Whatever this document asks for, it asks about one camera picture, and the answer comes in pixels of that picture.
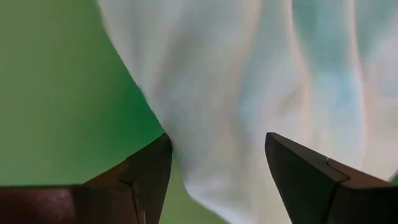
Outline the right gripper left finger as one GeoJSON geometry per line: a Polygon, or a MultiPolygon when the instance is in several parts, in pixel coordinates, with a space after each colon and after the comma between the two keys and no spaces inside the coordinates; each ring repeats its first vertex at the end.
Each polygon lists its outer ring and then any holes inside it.
{"type": "Polygon", "coordinates": [[[171,166],[163,134],[83,184],[0,187],[0,224],[159,224],[171,166]]]}

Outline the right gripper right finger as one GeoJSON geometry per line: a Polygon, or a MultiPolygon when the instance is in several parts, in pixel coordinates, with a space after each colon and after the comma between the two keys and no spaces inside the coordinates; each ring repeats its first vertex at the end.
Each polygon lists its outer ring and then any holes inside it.
{"type": "Polygon", "coordinates": [[[265,154],[292,224],[398,224],[398,185],[277,133],[265,154]]]}

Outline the light blue shorts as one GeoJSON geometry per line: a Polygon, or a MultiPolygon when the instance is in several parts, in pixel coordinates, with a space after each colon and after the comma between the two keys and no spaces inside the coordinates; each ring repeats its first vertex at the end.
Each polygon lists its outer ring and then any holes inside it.
{"type": "Polygon", "coordinates": [[[98,5],[187,192],[230,224],[291,224],[268,132],[380,179],[398,173],[398,0],[98,5]]]}

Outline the green table mat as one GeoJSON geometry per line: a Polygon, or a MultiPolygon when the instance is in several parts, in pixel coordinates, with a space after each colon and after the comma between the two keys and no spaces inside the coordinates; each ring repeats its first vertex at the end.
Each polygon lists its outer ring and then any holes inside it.
{"type": "MultiPolygon", "coordinates": [[[[0,187],[83,184],[162,133],[96,0],[0,0],[0,187]]],[[[226,224],[174,158],[159,224],[226,224]]]]}

